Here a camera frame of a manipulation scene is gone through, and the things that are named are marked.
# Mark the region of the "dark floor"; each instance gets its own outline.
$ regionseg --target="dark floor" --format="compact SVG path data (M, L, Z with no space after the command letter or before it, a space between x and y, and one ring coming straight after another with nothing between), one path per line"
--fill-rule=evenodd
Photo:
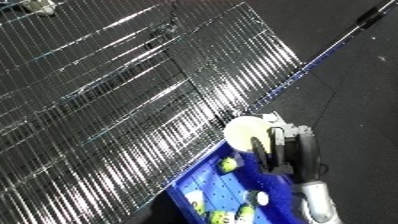
M308 60L378 0L248 0ZM398 223L398 9L264 108L315 128L345 223ZM184 223L166 195L129 223Z

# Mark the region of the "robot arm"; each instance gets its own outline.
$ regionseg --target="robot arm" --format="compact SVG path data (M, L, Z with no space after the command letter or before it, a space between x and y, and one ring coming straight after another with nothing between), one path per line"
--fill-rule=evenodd
M304 196L301 203L304 218L313 224L342 223L327 185L319 179L320 152L311 128L286 124L276 113L263 119L272 124L271 154L265 153L256 137L251 139L260 171L274 173L279 167L291 166L296 191Z

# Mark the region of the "metal grating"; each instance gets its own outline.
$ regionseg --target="metal grating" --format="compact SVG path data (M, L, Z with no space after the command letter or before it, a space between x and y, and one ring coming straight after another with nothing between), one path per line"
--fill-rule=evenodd
M0 223L119 223L299 60L238 0L0 9Z

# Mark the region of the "blue bin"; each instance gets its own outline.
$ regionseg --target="blue bin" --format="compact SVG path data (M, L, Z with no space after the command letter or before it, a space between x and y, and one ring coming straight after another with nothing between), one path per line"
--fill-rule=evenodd
M228 174L220 174L217 164L233 153L226 142L221 142L213 153L173 181L167 189L186 219L194 224L206 223L184 196L192 191L203 192L206 211L236 212L244 203L243 195L247 190L260 190L268 193L270 201L268 205L256 209L254 223L303 223L291 211L292 194L289 179L285 176L264 175L258 172L253 154L241 154L245 162L243 167Z

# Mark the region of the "metal grid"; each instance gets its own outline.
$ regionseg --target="metal grid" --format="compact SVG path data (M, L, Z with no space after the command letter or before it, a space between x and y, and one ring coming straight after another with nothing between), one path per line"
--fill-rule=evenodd
M0 223L119 223L299 60L238 0L0 9Z

